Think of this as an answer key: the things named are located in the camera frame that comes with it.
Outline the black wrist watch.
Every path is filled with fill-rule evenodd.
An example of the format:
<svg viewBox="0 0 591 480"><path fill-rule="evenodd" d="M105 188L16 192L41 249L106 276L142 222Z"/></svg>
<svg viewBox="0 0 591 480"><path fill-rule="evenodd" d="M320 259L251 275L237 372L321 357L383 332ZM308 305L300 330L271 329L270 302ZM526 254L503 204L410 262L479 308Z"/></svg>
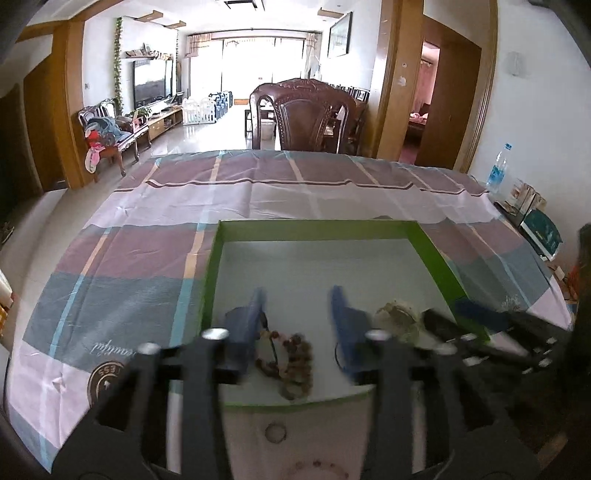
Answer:
<svg viewBox="0 0 591 480"><path fill-rule="evenodd" d="M276 345L273 343L274 335L270 330L269 321L267 320L266 313L262 312L259 314L259 339L269 342L271 353L273 353L273 360L264 361L263 359L256 359L256 366L260 371L263 372L267 377L279 377L279 355L276 352Z"/></svg>

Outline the green cardboard box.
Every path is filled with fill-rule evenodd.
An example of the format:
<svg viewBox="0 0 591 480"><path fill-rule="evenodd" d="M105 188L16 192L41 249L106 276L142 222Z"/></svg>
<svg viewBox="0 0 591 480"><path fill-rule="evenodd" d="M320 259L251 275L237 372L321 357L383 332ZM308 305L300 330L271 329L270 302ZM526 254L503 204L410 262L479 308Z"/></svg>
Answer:
<svg viewBox="0 0 591 480"><path fill-rule="evenodd" d="M312 386L304 399L280 396L276 381L249 368L237 386L224 385L224 407L294 411L358 401L370 387L353 385L339 368L331 292L375 315L401 301L415 312L455 316L467 293L420 224L394 220L235 220L218 223L204 277L200 325L221 325L225 313L263 295L270 329L311 342Z"/></svg>

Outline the green white book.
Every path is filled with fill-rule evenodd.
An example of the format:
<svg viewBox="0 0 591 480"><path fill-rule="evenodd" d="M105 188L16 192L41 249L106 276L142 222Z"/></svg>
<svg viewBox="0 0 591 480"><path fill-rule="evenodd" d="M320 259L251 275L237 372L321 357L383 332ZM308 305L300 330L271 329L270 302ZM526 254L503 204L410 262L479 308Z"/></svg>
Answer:
<svg viewBox="0 0 591 480"><path fill-rule="evenodd" d="M536 252L552 261L563 243L554 222L541 210L531 210L520 223L520 229Z"/></svg>

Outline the small round bangle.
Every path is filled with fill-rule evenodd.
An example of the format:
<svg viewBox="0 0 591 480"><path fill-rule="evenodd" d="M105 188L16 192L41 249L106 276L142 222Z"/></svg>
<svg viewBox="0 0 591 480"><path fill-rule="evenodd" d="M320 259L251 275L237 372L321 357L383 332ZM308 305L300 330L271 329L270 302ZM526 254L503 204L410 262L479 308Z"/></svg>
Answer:
<svg viewBox="0 0 591 480"><path fill-rule="evenodd" d="M287 426L283 422L272 422L264 429L264 437L274 445L283 443L287 440Z"/></svg>

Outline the plaid bed sheet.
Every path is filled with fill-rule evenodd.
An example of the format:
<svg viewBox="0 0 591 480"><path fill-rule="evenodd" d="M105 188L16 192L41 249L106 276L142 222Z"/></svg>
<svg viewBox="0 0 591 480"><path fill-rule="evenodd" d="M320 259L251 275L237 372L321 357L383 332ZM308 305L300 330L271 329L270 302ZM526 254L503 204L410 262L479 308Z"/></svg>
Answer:
<svg viewBox="0 0 591 480"><path fill-rule="evenodd" d="M550 270L466 174L327 153L166 155L120 183L46 283L11 362L14 430L49 467L105 373L140 343L193 334L218 222L383 217L421 224L472 299L571 325Z"/></svg>

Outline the plastic water bottle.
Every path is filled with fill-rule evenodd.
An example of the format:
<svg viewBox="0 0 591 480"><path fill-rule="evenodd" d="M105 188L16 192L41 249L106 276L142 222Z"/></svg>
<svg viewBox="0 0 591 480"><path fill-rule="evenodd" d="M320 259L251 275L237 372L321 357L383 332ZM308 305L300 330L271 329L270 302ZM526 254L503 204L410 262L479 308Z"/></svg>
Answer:
<svg viewBox="0 0 591 480"><path fill-rule="evenodd" d="M510 143L506 143L504 148L497 154L495 162L486 181L486 188L489 192L497 192L499 190L505 178L508 166L508 158L512 148L513 146Z"/></svg>

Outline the wooden tv cabinet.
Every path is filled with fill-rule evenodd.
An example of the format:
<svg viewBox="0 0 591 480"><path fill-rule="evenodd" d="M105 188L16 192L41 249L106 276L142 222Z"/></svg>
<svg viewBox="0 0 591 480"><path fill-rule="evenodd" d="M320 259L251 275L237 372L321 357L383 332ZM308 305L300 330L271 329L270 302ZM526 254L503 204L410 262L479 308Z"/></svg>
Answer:
<svg viewBox="0 0 591 480"><path fill-rule="evenodd" d="M149 140L153 141L172 128L181 125L183 122L182 116L182 107L174 105L162 110L157 115L149 117L147 119Z"/></svg>

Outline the dark carved wooden chair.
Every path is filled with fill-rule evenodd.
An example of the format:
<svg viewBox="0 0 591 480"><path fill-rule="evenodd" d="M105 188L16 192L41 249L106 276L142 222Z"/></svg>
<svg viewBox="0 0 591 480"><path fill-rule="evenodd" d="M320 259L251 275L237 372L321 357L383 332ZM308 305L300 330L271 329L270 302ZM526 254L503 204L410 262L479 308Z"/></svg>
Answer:
<svg viewBox="0 0 591 480"><path fill-rule="evenodd" d="M263 140L263 102L273 109L280 148L287 151L355 155L359 150L367 100L315 79L263 83L249 97L252 148Z"/></svg>

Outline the wooden chair with clothes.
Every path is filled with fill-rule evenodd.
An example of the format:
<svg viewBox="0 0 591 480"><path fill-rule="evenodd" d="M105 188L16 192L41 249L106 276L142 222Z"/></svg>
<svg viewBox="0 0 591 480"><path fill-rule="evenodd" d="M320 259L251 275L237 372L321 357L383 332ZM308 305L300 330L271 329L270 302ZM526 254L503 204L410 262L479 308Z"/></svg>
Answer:
<svg viewBox="0 0 591 480"><path fill-rule="evenodd" d="M131 117L118 116L113 99L106 99L92 106L84 107L77 113L82 127L86 154L85 170L98 181L97 169L103 159L116 164L122 178L127 174L123 154L132 149L133 164L138 163L139 141L144 140L151 147L149 128L145 117L134 113Z"/></svg>

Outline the flat screen television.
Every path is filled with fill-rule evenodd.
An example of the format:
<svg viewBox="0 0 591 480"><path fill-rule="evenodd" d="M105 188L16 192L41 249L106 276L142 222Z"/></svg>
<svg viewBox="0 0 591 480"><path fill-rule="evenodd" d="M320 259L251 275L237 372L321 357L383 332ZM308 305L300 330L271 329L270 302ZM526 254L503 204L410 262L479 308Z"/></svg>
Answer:
<svg viewBox="0 0 591 480"><path fill-rule="evenodd" d="M172 95L173 61L140 59L133 62L133 106L150 105Z"/></svg>

